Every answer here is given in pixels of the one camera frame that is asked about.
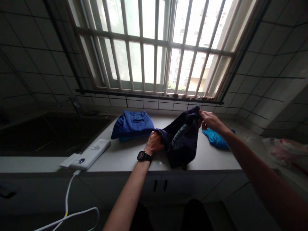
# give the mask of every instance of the plastic bag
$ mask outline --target plastic bag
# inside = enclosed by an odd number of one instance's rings
[[[293,161],[308,157],[308,145],[292,140],[266,138],[263,143],[272,160],[282,166],[290,167]]]

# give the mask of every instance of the white cable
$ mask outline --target white cable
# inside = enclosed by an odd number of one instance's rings
[[[96,213],[97,213],[97,221],[96,221],[95,226],[94,226],[93,228],[91,228],[91,229],[88,230],[88,231],[92,231],[92,230],[95,229],[95,227],[97,226],[98,221],[99,221],[99,211],[98,211],[98,208],[97,208],[97,207],[93,207],[93,208],[90,208],[90,209],[88,209],[88,210],[84,210],[84,211],[82,211],[82,212],[73,213],[73,214],[71,214],[71,215],[69,215],[69,216],[67,216],[67,217],[64,217],[64,218],[62,218],[62,219],[60,219],[60,220],[55,221],[54,223],[51,223],[51,224],[46,225],[46,226],[44,226],[44,227],[42,227],[42,228],[36,229],[35,231],[42,231],[42,230],[44,230],[44,229],[46,229],[46,228],[49,228],[49,227],[52,227],[52,226],[58,224],[59,222],[65,221],[65,220],[68,219],[68,218],[71,218],[71,217],[74,217],[74,216],[77,216],[77,215],[80,215],[80,214],[84,214],[84,213],[89,212],[89,211],[91,211],[91,210],[95,210]]]
[[[64,215],[64,217],[66,217],[67,214],[68,214],[68,193],[70,191],[70,187],[71,187],[71,184],[72,184],[74,177],[75,177],[75,175],[73,175],[73,177],[71,178],[71,180],[68,184],[68,187],[67,187],[66,196],[65,196],[65,215]],[[52,231],[55,231],[62,223],[63,223],[63,221],[61,221]]]
[[[99,210],[98,210],[97,207],[93,207],[93,208],[90,208],[90,209],[88,209],[88,210],[84,210],[84,211],[82,211],[82,212],[73,213],[73,214],[71,214],[71,215],[69,215],[69,216],[67,215],[67,214],[68,214],[68,193],[69,193],[69,191],[70,191],[70,187],[71,187],[71,184],[72,184],[72,181],[73,181],[74,177],[77,176],[77,175],[79,175],[80,172],[81,172],[81,170],[79,170],[79,169],[76,170],[76,171],[74,172],[74,174],[73,174],[73,176],[72,176],[72,178],[71,178],[69,184],[68,184],[67,191],[66,191],[66,196],[65,196],[65,215],[64,215],[64,217],[63,217],[61,220],[55,221],[55,222],[52,223],[52,224],[49,224],[49,225],[46,225],[46,226],[44,226],[44,227],[42,227],[42,228],[36,229],[35,231],[44,230],[44,229],[46,229],[46,228],[49,228],[49,227],[51,227],[51,226],[53,226],[53,225],[59,223],[59,224],[52,230],[52,231],[55,231],[55,230],[63,223],[63,221],[65,221],[66,219],[68,219],[68,218],[70,218],[70,217],[73,217],[73,216],[76,216],[76,215],[79,215],[79,214],[83,214],[83,213],[89,212],[89,211],[91,211],[91,210],[96,210],[96,212],[97,212],[97,221],[96,221],[95,226],[94,226],[92,229],[90,229],[89,231],[95,229],[95,227],[97,226],[98,221],[99,221]]]

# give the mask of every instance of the white countertop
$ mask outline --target white countertop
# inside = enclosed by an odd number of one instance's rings
[[[152,115],[151,119],[156,128],[164,128],[169,125],[176,116]],[[222,120],[230,129],[234,129],[236,135],[252,149],[270,168],[278,170],[288,176],[295,183],[308,192],[308,178],[298,171],[286,169],[273,162],[262,143],[263,137],[244,128],[235,120]],[[129,173],[133,170],[137,155],[147,142],[148,137],[134,138],[130,141],[120,143],[118,139],[111,140],[110,136],[116,120],[113,121],[97,139],[111,141],[111,146],[96,160],[87,170],[87,173]],[[74,170],[61,169],[59,164],[67,157],[10,157],[0,156],[0,174],[66,174],[71,175]],[[201,128],[198,134],[198,145],[195,159],[187,165],[187,173],[212,172],[223,173],[241,171],[237,160],[230,151],[220,150],[210,145],[208,138],[202,133]],[[184,172],[181,168],[171,169],[168,159],[163,151],[156,153],[149,169],[153,173],[178,173]]]

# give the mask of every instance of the kitchen sink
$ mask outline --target kitchen sink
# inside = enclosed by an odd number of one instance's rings
[[[0,131],[0,156],[60,157],[83,152],[116,119],[48,113]]]

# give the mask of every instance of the wristwatch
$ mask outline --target wristwatch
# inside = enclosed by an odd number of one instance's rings
[[[148,160],[151,163],[152,159],[153,159],[152,156],[147,154],[145,151],[139,152],[139,154],[137,156],[137,160],[140,160],[140,161]]]

